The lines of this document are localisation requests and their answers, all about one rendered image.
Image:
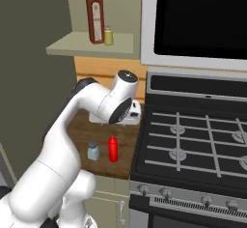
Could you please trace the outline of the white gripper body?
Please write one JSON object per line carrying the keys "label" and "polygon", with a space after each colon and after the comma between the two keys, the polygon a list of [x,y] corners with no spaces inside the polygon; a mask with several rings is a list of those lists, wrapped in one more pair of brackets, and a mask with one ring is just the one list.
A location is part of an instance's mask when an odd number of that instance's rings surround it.
{"label": "white gripper body", "polygon": [[[122,121],[119,122],[119,125],[123,125],[123,126],[138,125],[140,123],[141,116],[142,116],[142,111],[141,111],[140,102],[138,100],[133,100],[127,115]],[[94,116],[92,113],[89,114],[89,121],[95,124],[104,124],[103,120]]]}

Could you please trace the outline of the small red condiment bottle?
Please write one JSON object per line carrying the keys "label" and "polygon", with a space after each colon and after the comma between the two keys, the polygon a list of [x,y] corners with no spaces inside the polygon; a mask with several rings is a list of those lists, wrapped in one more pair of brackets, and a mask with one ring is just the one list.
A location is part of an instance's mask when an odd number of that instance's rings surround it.
{"label": "small red condiment bottle", "polygon": [[114,135],[108,139],[108,156],[111,162],[118,160],[118,140]]}

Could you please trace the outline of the blue-grey shaker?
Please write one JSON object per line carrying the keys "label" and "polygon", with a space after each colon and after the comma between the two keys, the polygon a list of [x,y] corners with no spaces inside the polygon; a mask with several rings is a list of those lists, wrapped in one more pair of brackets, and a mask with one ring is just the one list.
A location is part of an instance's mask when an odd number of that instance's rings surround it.
{"label": "blue-grey shaker", "polygon": [[89,142],[88,152],[87,152],[88,159],[91,160],[98,160],[99,158],[99,147],[95,141]]}

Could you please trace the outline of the olive cabinet shelf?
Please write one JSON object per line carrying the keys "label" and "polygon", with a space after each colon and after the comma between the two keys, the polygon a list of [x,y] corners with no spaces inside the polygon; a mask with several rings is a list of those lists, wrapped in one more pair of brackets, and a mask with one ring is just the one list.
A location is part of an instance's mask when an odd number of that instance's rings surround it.
{"label": "olive cabinet shelf", "polygon": [[132,34],[115,33],[114,44],[93,44],[87,32],[71,32],[46,48],[49,55],[135,59]]}

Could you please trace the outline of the yellow shaker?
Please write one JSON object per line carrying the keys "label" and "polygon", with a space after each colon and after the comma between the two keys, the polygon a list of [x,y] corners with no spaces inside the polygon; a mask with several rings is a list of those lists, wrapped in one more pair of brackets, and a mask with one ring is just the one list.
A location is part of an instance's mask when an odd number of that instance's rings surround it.
{"label": "yellow shaker", "polygon": [[104,44],[107,46],[114,44],[113,30],[110,25],[104,27]]}

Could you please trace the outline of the pale base cabinet door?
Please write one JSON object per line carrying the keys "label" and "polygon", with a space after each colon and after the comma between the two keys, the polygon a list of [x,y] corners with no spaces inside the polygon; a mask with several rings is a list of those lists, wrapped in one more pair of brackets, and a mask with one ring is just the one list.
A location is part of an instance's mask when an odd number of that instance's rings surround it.
{"label": "pale base cabinet door", "polygon": [[[123,227],[120,226],[120,201],[124,201]],[[98,228],[129,228],[128,203],[128,180],[96,176],[96,192],[85,201],[85,206]]]}

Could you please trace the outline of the tall red sauce bottle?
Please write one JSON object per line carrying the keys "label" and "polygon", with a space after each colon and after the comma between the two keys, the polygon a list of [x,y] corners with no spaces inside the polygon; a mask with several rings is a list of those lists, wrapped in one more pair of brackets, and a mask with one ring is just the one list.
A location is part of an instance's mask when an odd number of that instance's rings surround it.
{"label": "tall red sauce bottle", "polygon": [[89,38],[91,43],[104,43],[103,0],[86,0]]}

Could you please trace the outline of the olive cabinet door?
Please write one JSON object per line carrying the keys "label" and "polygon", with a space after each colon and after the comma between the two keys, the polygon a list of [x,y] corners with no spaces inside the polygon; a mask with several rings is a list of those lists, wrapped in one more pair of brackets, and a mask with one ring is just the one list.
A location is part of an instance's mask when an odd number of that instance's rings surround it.
{"label": "olive cabinet door", "polygon": [[70,31],[68,0],[0,0],[0,144],[16,178],[75,85],[73,59],[46,53]]}

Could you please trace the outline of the black gas stove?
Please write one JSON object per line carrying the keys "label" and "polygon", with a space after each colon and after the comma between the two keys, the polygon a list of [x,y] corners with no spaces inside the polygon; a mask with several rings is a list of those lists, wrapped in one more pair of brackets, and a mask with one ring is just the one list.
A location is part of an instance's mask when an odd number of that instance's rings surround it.
{"label": "black gas stove", "polygon": [[129,228],[247,228],[247,73],[148,69],[129,194]]}

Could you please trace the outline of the silver stove knob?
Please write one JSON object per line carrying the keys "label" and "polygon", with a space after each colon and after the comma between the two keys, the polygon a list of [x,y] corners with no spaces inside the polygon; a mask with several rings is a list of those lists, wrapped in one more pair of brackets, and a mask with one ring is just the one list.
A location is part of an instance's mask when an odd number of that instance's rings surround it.
{"label": "silver stove knob", "polygon": [[210,196],[208,195],[205,195],[201,198],[201,202],[206,206],[206,207],[209,207],[212,203],[212,199]]}
{"label": "silver stove knob", "polygon": [[146,196],[149,194],[149,188],[147,185],[139,185],[138,186],[138,189],[140,191],[140,193],[143,195],[143,196]]}
{"label": "silver stove knob", "polygon": [[226,206],[228,207],[229,210],[231,211],[237,211],[238,210],[238,203],[231,199],[226,202]]}
{"label": "silver stove knob", "polygon": [[168,201],[172,198],[172,191],[169,188],[161,188],[160,194],[164,197],[164,199],[166,201]]}

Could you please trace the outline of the silver microwave oven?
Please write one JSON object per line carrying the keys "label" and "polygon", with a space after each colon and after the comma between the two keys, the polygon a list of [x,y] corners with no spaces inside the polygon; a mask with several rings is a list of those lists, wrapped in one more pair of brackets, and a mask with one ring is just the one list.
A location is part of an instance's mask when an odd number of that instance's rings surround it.
{"label": "silver microwave oven", "polygon": [[247,0],[142,0],[140,61],[247,71]]}

